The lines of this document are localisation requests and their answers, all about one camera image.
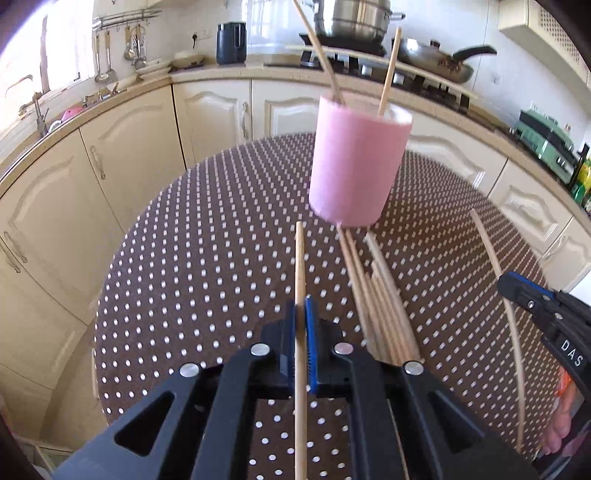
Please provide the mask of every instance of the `window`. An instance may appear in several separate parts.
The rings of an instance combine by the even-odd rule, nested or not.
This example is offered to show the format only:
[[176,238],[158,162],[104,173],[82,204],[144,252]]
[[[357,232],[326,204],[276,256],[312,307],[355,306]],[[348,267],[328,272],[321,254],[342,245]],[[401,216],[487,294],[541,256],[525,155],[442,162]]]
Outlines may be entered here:
[[35,12],[8,43],[0,56],[0,132],[34,92],[94,76],[92,8],[93,0],[57,0]]

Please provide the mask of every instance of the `stainless steel pot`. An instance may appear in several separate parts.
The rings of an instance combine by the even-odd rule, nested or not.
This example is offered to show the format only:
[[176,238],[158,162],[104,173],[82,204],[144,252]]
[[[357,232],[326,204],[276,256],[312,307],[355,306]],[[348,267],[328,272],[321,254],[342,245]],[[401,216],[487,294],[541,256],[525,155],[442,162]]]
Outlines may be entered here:
[[381,43],[391,20],[406,15],[390,11],[390,0],[314,0],[316,34]]

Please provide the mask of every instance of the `polka dot tablecloth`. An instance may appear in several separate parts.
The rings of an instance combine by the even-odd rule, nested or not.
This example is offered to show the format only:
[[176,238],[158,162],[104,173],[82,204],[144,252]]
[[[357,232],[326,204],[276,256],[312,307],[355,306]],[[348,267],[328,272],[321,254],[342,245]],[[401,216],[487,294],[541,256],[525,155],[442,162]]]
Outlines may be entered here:
[[[275,137],[207,158],[138,217],[100,298],[96,358],[111,423],[186,362],[221,364],[283,317],[294,297],[295,224],[306,229],[307,291],[321,317],[364,345],[336,228],[308,205],[314,135]],[[426,366],[515,446],[517,382],[509,328],[480,214],[501,265],[545,283],[512,224],[471,185],[407,151],[372,227],[405,303]],[[355,232],[365,267],[371,255]],[[550,414],[557,364],[517,309],[527,376],[524,451]],[[350,478],[346,404],[309,397],[308,478]],[[258,404],[249,479],[293,478],[293,402]]]

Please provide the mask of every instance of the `pan handle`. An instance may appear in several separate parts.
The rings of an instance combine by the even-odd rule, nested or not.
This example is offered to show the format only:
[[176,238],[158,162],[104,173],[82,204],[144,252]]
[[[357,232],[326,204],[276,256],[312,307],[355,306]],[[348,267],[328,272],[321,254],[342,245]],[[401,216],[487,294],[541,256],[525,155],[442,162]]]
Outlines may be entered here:
[[490,45],[482,45],[480,47],[470,47],[458,50],[452,55],[452,60],[460,63],[461,61],[467,60],[477,55],[496,55],[497,51]]

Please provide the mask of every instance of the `pink cup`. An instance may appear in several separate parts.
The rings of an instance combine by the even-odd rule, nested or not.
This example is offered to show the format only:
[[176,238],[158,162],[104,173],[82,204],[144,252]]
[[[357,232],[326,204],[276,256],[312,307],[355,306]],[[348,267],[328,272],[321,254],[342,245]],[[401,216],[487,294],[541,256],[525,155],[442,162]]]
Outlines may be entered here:
[[378,107],[322,97],[310,181],[310,205],[336,225],[378,221],[402,162],[412,114],[399,107],[377,117]]

